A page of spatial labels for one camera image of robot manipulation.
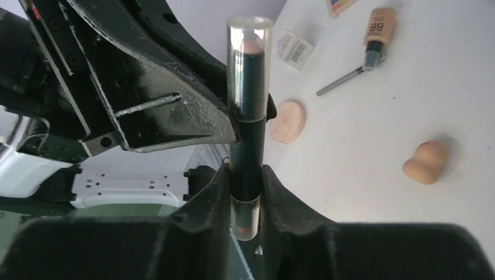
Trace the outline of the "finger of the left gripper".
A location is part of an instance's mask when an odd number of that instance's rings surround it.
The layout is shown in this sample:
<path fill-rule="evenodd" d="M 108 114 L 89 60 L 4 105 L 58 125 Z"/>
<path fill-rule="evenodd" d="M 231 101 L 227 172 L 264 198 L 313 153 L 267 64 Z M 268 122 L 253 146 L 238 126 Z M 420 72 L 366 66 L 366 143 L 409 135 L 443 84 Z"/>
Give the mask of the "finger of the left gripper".
<path fill-rule="evenodd" d="M 129 1 L 130 10 L 145 31 L 167 52 L 186 64 L 220 100 L 208 108 L 204 101 L 186 100 L 187 120 L 219 120 L 232 114 L 236 120 L 270 120 L 277 109 L 268 93 L 270 73 L 270 32 L 273 22 L 265 17 L 234 16 L 225 29 L 207 31 L 213 18 L 207 12 L 195 17 L 201 34 L 215 43 L 224 43 L 223 63 L 211 55 L 181 25 L 167 1 Z"/>
<path fill-rule="evenodd" d="M 220 100 L 138 23 L 129 1 L 68 1 L 65 8 L 90 77 L 123 149 L 154 152 L 237 140 L 232 114 L 187 120 L 186 100 Z"/>

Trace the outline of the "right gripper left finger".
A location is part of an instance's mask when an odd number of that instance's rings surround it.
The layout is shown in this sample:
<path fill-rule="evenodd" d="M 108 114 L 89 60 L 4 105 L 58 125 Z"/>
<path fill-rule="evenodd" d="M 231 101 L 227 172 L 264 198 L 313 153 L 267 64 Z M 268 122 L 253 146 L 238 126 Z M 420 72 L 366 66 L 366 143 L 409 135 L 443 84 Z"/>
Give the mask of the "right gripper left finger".
<path fill-rule="evenodd" d="M 225 167 L 163 217 L 31 219 L 1 261 L 2 279 L 227 279 Z"/>

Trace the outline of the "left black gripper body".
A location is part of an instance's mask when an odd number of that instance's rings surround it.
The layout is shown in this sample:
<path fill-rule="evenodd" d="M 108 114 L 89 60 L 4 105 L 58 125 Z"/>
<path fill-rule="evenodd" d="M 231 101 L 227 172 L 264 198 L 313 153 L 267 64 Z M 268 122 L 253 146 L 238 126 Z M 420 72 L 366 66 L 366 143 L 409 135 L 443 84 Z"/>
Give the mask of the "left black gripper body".
<path fill-rule="evenodd" d="M 101 152 L 101 102 L 66 1 L 1 9 L 1 105 L 29 119 L 17 150 L 80 163 Z"/>

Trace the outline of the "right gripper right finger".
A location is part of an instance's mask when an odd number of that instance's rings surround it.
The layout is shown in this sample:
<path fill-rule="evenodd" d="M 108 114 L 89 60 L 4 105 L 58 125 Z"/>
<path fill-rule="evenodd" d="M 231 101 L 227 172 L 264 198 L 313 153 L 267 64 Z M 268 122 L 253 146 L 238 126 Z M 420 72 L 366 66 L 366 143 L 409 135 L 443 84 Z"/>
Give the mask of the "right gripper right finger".
<path fill-rule="evenodd" d="M 447 223 L 337 223 L 263 166 L 266 279 L 493 279 L 481 246 Z"/>

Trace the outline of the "black concealer stick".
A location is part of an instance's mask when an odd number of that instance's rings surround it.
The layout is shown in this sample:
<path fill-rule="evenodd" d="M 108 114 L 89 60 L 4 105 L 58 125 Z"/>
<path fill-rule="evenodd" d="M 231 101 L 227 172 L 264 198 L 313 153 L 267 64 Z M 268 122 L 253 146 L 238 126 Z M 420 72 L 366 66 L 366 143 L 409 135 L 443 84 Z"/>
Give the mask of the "black concealer stick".
<path fill-rule="evenodd" d="M 259 228 L 272 28 L 273 21 L 262 16 L 227 20 L 228 108 L 239 124 L 239 141 L 229 147 L 231 228 L 243 242 Z"/>

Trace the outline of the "silver mascara wand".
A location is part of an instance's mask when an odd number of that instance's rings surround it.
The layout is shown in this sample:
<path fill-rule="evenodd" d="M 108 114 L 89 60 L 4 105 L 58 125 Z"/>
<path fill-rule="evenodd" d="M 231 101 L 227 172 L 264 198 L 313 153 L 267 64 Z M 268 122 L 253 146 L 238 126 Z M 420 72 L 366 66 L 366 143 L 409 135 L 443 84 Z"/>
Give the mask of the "silver mascara wand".
<path fill-rule="evenodd" d="M 356 68 L 355 70 L 345 74 L 344 76 L 342 76 L 341 78 L 338 78 L 336 79 L 335 81 L 333 81 L 332 83 L 329 83 L 328 85 L 324 86 L 323 88 L 319 89 L 317 92 L 316 92 L 316 95 L 317 96 L 321 96 L 341 85 L 343 85 L 344 83 L 356 78 L 358 75 L 361 75 L 363 74 L 364 72 L 366 72 L 367 70 L 364 69 L 363 66 L 360 66 L 358 68 Z"/>

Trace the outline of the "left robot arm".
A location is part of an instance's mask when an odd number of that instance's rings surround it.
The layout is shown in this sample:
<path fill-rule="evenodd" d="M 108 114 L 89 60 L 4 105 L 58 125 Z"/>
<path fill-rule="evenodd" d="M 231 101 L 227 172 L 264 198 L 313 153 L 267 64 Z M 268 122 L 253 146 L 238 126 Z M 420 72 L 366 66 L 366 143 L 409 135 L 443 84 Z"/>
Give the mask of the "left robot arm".
<path fill-rule="evenodd" d="M 116 146 L 149 153 L 230 144 L 263 150 L 264 132 L 234 106 L 226 66 L 166 1 L 23 1 L 1 10 L 1 207 L 58 216 L 105 204 L 181 205 L 187 177 L 124 177 L 80 168 Z"/>

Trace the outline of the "beige makeup sponge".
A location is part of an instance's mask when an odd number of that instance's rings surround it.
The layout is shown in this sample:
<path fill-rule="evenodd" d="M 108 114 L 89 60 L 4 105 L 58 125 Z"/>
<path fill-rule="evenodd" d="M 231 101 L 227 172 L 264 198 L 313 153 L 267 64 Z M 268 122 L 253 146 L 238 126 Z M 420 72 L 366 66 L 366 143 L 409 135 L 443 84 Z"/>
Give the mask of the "beige makeup sponge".
<path fill-rule="evenodd" d="M 448 158 L 449 149 L 443 142 L 423 142 L 416 148 L 413 156 L 404 162 L 402 170 L 408 178 L 421 184 L 432 185 L 440 178 Z"/>

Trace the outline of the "white barcode packet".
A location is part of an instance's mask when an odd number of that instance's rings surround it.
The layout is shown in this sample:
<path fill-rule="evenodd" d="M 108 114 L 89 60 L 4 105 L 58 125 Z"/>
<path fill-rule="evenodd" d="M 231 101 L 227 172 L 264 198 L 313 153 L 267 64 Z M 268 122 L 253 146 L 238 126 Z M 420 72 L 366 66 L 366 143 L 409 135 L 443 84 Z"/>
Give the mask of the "white barcode packet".
<path fill-rule="evenodd" d="M 300 71 L 313 52 L 314 46 L 301 36 L 285 30 L 276 44 L 276 57 Z"/>

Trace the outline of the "round powder puff left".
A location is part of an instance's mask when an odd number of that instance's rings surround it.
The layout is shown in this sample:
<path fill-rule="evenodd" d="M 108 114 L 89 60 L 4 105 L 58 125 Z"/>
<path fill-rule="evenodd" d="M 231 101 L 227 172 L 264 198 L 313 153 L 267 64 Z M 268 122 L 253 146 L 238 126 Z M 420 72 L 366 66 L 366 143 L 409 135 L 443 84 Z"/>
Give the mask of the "round powder puff left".
<path fill-rule="evenodd" d="M 295 100 L 286 100 L 277 107 L 277 116 L 270 123 L 270 135 L 279 143 L 291 143 L 300 136 L 305 122 L 304 107 Z"/>

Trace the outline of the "colourful eyeshadow palette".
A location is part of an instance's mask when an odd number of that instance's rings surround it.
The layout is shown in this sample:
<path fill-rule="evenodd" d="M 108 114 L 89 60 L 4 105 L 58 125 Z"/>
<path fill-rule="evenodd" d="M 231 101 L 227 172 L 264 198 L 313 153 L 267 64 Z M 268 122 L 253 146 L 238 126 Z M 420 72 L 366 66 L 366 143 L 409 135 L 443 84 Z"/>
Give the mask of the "colourful eyeshadow palette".
<path fill-rule="evenodd" d="M 326 0 L 330 18 L 336 19 L 356 2 L 357 0 Z"/>

